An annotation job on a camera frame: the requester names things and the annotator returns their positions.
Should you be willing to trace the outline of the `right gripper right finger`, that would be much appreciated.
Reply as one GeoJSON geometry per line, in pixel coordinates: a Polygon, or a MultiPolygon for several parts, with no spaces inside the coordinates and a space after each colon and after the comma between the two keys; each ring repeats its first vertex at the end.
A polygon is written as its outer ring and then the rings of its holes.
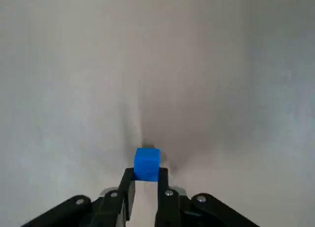
{"type": "Polygon", "coordinates": [[[256,227],[257,224],[208,193],[192,198],[168,184],[168,169],[160,168],[156,227],[256,227]]]}

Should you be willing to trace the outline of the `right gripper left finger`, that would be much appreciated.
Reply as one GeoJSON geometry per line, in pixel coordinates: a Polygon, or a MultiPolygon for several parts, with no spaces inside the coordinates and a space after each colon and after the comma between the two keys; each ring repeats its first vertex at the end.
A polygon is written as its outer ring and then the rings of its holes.
{"type": "Polygon", "coordinates": [[[133,168],[124,171],[117,188],[104,190],[95,201],[76,195],[35,217],[25,227],[124,227],[135,196],[133,168]]]}

